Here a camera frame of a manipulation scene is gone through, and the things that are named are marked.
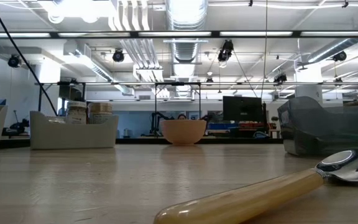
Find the white wall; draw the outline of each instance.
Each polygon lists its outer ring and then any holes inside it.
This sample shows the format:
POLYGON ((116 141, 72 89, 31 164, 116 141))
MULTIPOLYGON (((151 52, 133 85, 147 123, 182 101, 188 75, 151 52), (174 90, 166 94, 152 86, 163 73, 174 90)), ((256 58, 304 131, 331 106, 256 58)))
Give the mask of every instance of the white wall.
POLYGON ((27 69, 11 68, 7 61, 0 59, 0 100, 6 99, 8 112, 5 127, 16 122, 14 110, 19 121, 29 119, 29 111, 38 108, 38 88, 27 69))

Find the black screen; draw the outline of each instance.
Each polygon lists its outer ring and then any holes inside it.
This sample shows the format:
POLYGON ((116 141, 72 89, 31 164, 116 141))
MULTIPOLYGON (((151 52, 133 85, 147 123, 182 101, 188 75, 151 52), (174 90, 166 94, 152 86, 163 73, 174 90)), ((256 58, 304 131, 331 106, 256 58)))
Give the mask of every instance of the black screen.
POLYGON ((224 96, 223 120, 262 122, 262 99, 254 97, 224 96))

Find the table surface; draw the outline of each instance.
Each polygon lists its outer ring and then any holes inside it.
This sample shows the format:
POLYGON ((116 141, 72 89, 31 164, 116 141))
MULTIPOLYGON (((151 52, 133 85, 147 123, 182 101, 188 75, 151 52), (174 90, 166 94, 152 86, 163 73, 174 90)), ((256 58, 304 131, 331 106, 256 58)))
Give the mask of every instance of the table surface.
MULTIPOLYGON (((282 145, 0 151, 0 223, 152 223, 166 206, 313 167, 282 145)), ((358 185, 325 185, 247 223, 358 224, 358 185)))

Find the jar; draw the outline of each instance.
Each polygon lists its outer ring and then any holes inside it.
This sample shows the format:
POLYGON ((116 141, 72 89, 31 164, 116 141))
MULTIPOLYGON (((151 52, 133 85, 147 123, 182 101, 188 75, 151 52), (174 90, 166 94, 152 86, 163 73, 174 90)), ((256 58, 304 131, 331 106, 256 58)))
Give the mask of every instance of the jar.
POLYGON ((86 124, 86 103, 69 101, 67 103, 66 124, 86 124))
POLYGON ((90 124, 103 124, 112 116, 112 104, 90 103, 88 111, 90 124))

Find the tan bowl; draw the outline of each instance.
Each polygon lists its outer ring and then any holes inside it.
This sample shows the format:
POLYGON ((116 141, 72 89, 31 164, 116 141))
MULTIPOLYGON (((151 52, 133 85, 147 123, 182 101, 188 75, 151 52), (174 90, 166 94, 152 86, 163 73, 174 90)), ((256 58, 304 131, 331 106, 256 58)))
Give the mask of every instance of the tan bowl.
POLYGON ((168 120, 161 122, 164 138, 174 145, 189 145, 198 142, 205 133, 206 121, 168 120))

